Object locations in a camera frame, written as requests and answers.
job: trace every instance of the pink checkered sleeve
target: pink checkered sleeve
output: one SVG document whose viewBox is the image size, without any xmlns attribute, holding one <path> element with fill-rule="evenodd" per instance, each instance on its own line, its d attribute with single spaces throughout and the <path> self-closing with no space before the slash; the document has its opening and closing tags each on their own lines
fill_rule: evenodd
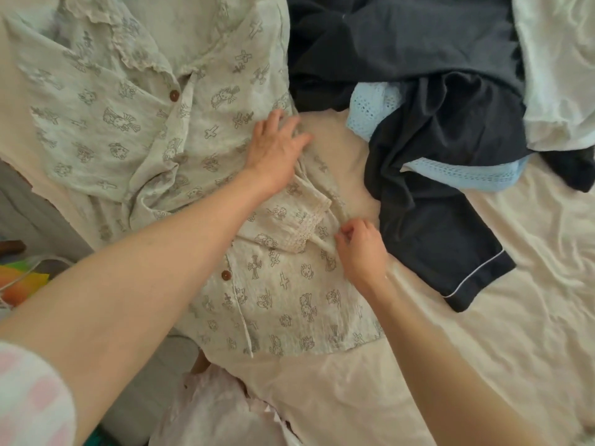
<svg viewBox="0 0 595 446">
<path fill-rule="evenodd" d="M 70 446 L 75 430 L 73 397 L 56 370 L 0 341 L 0 446 Z"/>
</svg>

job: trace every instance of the bed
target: bed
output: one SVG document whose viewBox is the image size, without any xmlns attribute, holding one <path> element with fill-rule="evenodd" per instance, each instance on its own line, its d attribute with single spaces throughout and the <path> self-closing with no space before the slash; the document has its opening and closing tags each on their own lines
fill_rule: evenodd
<svg viewBox="0 0 595 446">
<path fill-rule="evenodd" d="M 0 51 L 7 52 L 4 33 Z M 42 171 L 20 76 L 7 61 L 0 70 L 0 159 L 98 248 L 65 190 Z M 350 213 L 377 221 L 378 202 L 362 182 L 367 144 L 345 127 L 346 116 L 304 113 L 303 124 L 316 135 L 311 146 L 328 163 Z M 595 194 L 569 189 L 538 156 L 513 187 L 466 194 L 517 269 L 460 314 L 394 260 L 395 284 L 552 444 L 570 444 L 595 425 Z M 384 339 L 331 355 L 208 359 L 276 407 L 304 444 L 434 444 Z"/>
</svg>

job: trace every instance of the forearm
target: forearm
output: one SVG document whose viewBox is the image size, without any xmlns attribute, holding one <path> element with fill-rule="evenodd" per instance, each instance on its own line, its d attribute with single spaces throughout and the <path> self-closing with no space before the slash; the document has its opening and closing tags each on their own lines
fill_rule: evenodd
<svg viewBox="0 0 595 446">
<path fill-rule="evenodd" d="M 0 324 L 0 338 L 38 353 L 63 376 L 83 420 L 78 439 L 150 358 L 270 195 L 241 172 L 211 197 L 86 258 Z"/>
<path fill-rule="evenodd" d="M 544 446 L 407 297 L 376 284 L 370 305 L 439 446 Z"/>
</svg>

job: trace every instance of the white piping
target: white piping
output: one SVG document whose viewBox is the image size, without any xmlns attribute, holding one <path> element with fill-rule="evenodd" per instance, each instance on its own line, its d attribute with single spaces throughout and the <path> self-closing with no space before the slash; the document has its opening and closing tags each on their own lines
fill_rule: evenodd
<svg viewBox="0 0 595 446">
<path fill-rule="evenodd" d="M 457 293 L 457 291 L 459 291 L 459 289 L 461 288 L 461 286 L 463 285 L 463 283 L 465 283 L 469 277 L 471 277 L 475 272 L 477 272 L 478 270 L 480 270 L 483 266 L 485 266 L 490 261 L 495 260 L 496 258 L 498 258 L 503 253 L 504 253 L 504 249 L 502 249 L 498 255 L 494 255 L 492 258 L 490 258 L 489 260 L 487 260 L 487 262 L 481 263 L 476 270 L 474 270 L 473 272 L 471 272 L 467 277 L 465 277 L 463 279 L 463 281 L 461 283 L 459 283 L 459 286 L 457 286 L 456 290 L 453 291 L 452 294 L 450 294 L 450 295 L 443 295 L 442 297 L 444 297 L 445 299 L 448 299 L 450 296 L 455 295 Z"/>
</svg>

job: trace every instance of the pink fabric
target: pink fabric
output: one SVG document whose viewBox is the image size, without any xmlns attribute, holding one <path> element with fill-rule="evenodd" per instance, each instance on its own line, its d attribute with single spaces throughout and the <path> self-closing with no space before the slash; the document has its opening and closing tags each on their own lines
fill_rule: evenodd
<svg viewBox="0 0 595 446">
<path fill-rule="evenodd" d="M 0 446 L 71 445 L 75 431 L 74 401 L 56 370 L 0 342 Z"/>
</svg>

